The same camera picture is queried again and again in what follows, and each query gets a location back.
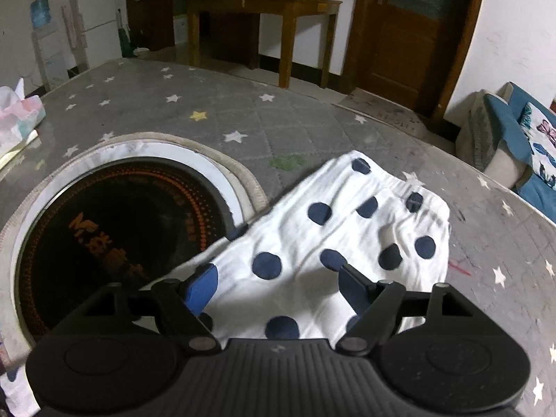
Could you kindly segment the white navy polka dot garment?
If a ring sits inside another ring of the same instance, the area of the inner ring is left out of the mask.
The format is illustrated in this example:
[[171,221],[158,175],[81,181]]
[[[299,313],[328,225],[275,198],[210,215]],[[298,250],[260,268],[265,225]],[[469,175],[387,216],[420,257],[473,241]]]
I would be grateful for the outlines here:
[[446,277],[450,210],[419,182],[401,180],[358,151],[325,163],[253,220],[159,280],[219,271],[200,315],[231,338],[336,341],[355,315],[340,295],[346,264],[371,280],[427,291]]

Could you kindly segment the round black induction cooktop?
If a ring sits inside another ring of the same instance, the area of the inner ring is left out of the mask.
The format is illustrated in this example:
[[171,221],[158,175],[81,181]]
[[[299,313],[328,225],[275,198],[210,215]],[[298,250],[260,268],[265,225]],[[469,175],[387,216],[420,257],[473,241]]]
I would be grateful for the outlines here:
[[20,250],[17,308],[29,339],[110,283],[159,280],[233,226],[217,187],[175,161],[122,160],[84,174],[45,205]]

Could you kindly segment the blue sofa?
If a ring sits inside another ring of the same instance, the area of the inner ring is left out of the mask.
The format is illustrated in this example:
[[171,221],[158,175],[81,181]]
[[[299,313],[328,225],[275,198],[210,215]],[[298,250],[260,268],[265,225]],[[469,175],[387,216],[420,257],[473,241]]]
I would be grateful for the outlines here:
[[475,93],[455,143],[456,155],[500,185],[514,191],[548,219],[555,219],[555,189],[532,170],[532,151],[519,120],[533,103],[555,127],[555,113],[513,82],[501,93]]

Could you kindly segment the butterfly print pillow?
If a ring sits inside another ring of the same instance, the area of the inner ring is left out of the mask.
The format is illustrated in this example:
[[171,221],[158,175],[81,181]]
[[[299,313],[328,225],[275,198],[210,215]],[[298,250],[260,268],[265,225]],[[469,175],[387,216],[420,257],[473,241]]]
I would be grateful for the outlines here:
[[555,127],[533,103],[525,104],[519,124],[531,147],[533,172],[555,189]]

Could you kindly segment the tissue pack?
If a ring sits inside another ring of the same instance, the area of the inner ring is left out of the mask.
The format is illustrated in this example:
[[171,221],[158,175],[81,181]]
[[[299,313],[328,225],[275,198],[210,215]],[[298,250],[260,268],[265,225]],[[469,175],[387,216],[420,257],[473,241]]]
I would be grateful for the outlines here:
[[0,95],[0,153],[4,155],[28,139],[45,117],[39,96],[25,96],[25,79],[15,89],[2,86]]

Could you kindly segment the brown wooden door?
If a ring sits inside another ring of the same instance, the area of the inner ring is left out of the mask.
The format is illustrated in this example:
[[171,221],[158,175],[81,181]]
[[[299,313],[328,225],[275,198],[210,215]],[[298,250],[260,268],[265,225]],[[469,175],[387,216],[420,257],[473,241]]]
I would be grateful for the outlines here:
[[482,0],[355,0],[340,84],[443,118]]

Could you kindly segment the water dispenser with blue bottle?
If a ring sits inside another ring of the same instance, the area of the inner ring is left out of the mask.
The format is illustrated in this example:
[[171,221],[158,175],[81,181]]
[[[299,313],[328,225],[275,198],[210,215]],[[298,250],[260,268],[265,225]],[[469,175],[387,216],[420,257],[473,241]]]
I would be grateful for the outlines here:
[[50,11],[49,0],[35,0],[30,5],[31,38],[46,91],[69,80],[61,32]]

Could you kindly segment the white refrigerator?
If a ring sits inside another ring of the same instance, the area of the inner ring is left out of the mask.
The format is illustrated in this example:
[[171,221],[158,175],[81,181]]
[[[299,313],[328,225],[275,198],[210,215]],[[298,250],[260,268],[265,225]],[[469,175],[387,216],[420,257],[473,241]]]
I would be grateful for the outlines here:
[[122,56],[116,0],[66,0],[70,47],[80,70]]

